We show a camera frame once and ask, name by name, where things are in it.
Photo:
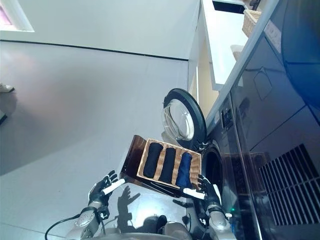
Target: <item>wicker basket on counter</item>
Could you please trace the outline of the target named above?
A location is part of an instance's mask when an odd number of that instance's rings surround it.
[[[250,37],[257,21],[260,18],[261,12],[246,9],[244,10],[244,21],[242,26],[242,31],[247,37]]]
[[[149,177],[144,176],[144,168],[145,168],[145,164],[146,164],[147,157],[148,157],[149,146],[151,143],[159,143],[163,146],[163,149],[160,153],[160,156],[159,156],[159,159],[157,162],[157,166],[156,166],[156,170],[155,170],[155,174],[154,174],[153,178],[149,178]],[[173,173],[172,173],[171,184],[163,182],[163,181],[159,181],[161,171],[164,166],[167,148],[174,148],[175,149],[175,160],[174,160],[174,168],[173,168]],[[143,179],[148,179],[153,182],[157,182],[160,184],[164,184],[164,185],[179,189],[179,187],[176,185],[176,179],[178,176],[178,169],[179,169],[179,165],[181,162],[181,157],[184,152],[187,152],[187,153],[191,154],[191,156],[192,156],[191,167],[190,167],[190,181],[191,181],[191,184],[193,185],[194,188],[198,188],[198,175],[201,174],[201,161],[202,161],[201,154],[198,152],[191,151],[189,149],[180,147],[180,146],[172,145],[172,144],[169,144],[169,143],[166,143],[163,141],[154,140],[154,139],[148,139],[146,141],[146,144],[145,144],[145,147],[143,150],[143,154],[141,157],[141,161],[139,164],[139,168],[138,168],[136,175],[140,178],[143,178]]]

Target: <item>door glass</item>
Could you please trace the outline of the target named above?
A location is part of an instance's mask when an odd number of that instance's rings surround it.
[[[179,100],[173,99],[163,109],[162,124],[165,132],[176,140],[191,140],[195,127],[190,112]]]

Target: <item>dark blue towel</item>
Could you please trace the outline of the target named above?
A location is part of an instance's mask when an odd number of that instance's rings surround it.
[[[176,150],[172,147],[168,147],[165,150],[165,157],[164,157],[163,167],[162,167],[159,181],[171,184],[172,173],[175,167],[175,159],[176,159]]]
[[[178,176],[176,177],[175,185],[183,188],[192,188],[190,182],[190,167],[192,156],[188,152],[182,154],[180,166],[178,169]]]
[[[156,173],[158,159],[164,147],[157,142],[152,142],[149,145],[148,156],[146,157],[143,175],[148,178],[153,178]]]

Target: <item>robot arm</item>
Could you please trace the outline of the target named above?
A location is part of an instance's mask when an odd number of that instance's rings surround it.
[[[209,235],[213,240],[236,240],[232,233],[230,223],[230,213],[225,213],[221,206],[221,196],[216,185],[212,185],[209,180],[199,175],[198,186],[201,192],[195,189],[184,188],[182,191],[204,201],[205,209],[209,212]]]
[[[76,220],[73,229],[67,234],[67,239],[82,240],[94,236],[102,220],[109,217],[108,201],[113,190],[125,183],[122,178],[117,179],[115,171],[109,172],[88,193],[88,206],[85,207]]]

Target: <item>shoe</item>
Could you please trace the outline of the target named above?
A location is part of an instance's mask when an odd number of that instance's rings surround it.
[[[10,85],[5,85],[0,82],[0,93],[11,93],[15,88]]]
[[[167,217],[165,215],[161,215],[156,222],[156,232],[160,234],[162,228],[167,224]]]

